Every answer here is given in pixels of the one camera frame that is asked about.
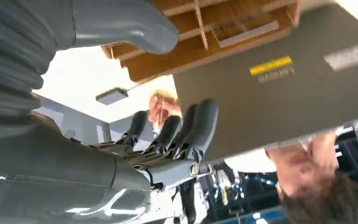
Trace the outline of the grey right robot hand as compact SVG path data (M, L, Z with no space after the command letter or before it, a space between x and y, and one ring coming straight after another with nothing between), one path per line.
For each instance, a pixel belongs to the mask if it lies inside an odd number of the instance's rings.
M219 107L205 99L170 116L144 151L135 113L117 141L83 145L63 136L33 90L59 50L128 42L174 49L179 32L150 0L0 0L0 224L162 224L172 189L195 220L194 183Z

